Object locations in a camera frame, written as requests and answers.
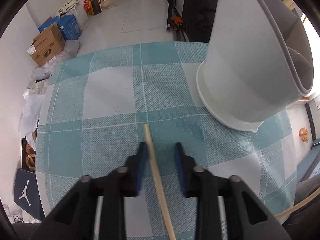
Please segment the grey white utensil holder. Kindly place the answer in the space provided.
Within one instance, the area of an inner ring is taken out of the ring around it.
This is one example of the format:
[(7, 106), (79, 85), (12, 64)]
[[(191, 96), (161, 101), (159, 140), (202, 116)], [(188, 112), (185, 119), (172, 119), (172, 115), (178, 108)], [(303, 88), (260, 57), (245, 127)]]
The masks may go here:
[(312, 53), (300, 18), (281, 0), (217, 0), (196, 82), (215, 119), (256, 132), (312, 89)]

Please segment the beige cloth pile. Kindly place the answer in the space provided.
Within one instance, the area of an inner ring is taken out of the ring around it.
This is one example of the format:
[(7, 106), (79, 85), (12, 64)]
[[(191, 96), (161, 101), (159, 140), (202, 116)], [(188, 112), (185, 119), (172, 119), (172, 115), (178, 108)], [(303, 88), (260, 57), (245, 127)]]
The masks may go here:
[(55, 16), (61, 17), (62, 15), (69, 12), (70, 10), (74, 9), (76, 5), (82, 4), (82, 3), (83, 3), (83, 0), (69, 0), (59, 8)]

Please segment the teal checked tablecloth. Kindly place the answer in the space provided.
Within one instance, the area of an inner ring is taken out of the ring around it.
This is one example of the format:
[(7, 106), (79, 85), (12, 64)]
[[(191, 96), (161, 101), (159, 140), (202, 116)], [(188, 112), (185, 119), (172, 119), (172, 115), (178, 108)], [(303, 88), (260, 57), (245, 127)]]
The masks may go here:
[(148, 124), (177, 239), (193, 239), (196, 199), (181, 194), (174, 146), (213, 174), (242, 178), (278, 214), (293, 205), (296, 161), (286, 111), (257, 132), (230, 129), (206, 110), (196, 72), (205, 43), (157, 42), (82, 55), (55, 68), (42, 104), (36, 178), (45, 214), (83, 175), (125, 163)]

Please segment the grey plastic parcel bag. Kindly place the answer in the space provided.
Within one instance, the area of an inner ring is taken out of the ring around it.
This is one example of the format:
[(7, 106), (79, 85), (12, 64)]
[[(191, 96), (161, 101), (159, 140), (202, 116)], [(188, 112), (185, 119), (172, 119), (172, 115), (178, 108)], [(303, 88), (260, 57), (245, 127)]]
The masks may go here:
[(66, 41), (63, 51), (57, 54), (56, 56), (54, 56), (52, 59), (50, 59), (47, 63), (45, 63), (43, 65), (44, 68), (53, 67), (57, 64), (60, 64), (62, 62), (75, 58), (79, 51), (79, 48), (80, 48), (79, 41), (77, 40)]

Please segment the black backpack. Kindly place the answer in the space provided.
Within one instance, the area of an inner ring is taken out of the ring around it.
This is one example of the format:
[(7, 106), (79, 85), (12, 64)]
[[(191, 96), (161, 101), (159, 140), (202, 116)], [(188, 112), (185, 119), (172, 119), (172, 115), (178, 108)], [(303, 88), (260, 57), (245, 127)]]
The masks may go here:
[(190, 41), (210, 41), (216, 7), (217, 0), (184, 0), (182, 20)]

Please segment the beige tote bag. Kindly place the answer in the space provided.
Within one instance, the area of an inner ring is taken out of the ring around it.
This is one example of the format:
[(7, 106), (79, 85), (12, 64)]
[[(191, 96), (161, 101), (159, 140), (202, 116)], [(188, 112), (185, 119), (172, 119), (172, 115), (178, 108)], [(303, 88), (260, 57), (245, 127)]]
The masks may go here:
[(99, 2), (102, 10), (110, 9), (112, 7), (117, 6), (116, 0), (99, 0)]

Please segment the navy Jordan shoe box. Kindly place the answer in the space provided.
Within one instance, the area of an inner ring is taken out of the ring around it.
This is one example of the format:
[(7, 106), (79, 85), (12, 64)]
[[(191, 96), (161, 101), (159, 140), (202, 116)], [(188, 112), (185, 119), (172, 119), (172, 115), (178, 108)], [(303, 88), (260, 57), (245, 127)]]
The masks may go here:
[(14, 184), (14, 202), (25, 212), (42, 221), (42, 208), (36, 175), (34, 172), (18, 168)]

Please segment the brown boots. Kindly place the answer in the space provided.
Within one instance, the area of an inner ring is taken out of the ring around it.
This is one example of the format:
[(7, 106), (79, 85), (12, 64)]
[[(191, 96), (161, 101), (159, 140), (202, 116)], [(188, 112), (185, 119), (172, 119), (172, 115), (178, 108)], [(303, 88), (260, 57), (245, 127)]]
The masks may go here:
[(22, 168), (27, 171), (35, 172), (35, 157), (36, 157), (36, 152), (27, 143), (26, 138), (23, 138), (22, 148), (21, 148)]

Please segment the red black shopping bag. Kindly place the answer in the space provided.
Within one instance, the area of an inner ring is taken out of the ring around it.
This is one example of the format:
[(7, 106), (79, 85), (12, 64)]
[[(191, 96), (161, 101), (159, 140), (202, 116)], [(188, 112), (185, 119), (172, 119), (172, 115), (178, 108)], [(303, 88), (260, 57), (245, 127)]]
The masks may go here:
[(84, 10), (87, 15), (91, 16), (101, 13), (101, 0), (84, 0)]

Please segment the wooden chopstick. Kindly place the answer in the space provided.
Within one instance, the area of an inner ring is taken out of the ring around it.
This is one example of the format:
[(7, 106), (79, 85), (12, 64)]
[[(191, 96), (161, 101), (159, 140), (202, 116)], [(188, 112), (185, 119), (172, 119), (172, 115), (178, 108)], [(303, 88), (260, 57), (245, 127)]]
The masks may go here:
[(174, 228), (172, 226), (172, 221), (171, 221), (170, 214), (169, 214), (169, 209), (167, 206), (167, 201), (166, 201), (164, 190), (163, 190), (161, 175), (160, 175), (159, 168), (158, 168), (157, 161), (156, 161), (155, 149), (154, 149), (154, 146), (152, 143), (150, 128), (149, 128), (148, 124), (144, 124), (144, 137), (145, 137), (145, 142), (148, 147), (151, 173), (152, 173), (153, 181), (155, 184), (157, 199), (158, 199), (161, 213), (163, 216), (164, 224), (165, 224), (169, 239), (176, 240)]

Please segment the brown cardboard box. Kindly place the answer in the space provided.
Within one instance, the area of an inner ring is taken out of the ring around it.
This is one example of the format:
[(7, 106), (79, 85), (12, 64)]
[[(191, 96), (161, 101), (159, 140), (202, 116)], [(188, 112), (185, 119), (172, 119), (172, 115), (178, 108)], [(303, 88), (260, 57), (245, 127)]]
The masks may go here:
[(44, 29), (33, 39), (33, 43), (27, 49), (29, 56), (39, 67), (64, 50), (65, 39), (57, 24), (54, 23)]

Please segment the white plastic bag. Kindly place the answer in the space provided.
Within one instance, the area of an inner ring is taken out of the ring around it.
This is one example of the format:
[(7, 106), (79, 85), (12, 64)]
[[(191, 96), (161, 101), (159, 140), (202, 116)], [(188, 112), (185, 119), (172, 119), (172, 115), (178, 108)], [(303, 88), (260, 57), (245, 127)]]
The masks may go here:
[(47, 82), (42, 80), (32, 82), (23, 93), (24, 105), (18, 123), (18, 133), (22, 138), (26, 138), (34, 150), (36, 150), (36, 138), (33, 134), (37, 129), (46, 90)]

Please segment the blue cardboard box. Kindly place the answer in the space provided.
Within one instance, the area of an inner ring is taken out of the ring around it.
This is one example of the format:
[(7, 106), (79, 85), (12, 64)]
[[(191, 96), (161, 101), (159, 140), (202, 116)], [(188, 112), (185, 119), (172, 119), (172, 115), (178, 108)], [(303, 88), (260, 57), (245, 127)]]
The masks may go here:
[(57, 24), (65, 40), (78, 40), (82, 34), (74, 15), (65, 15), (61, 17), (56, 16), (51, 20), (47, 20), (39, 27), (39, 31), (44, 31), (44, 29), (48, 28), (54, 23)]

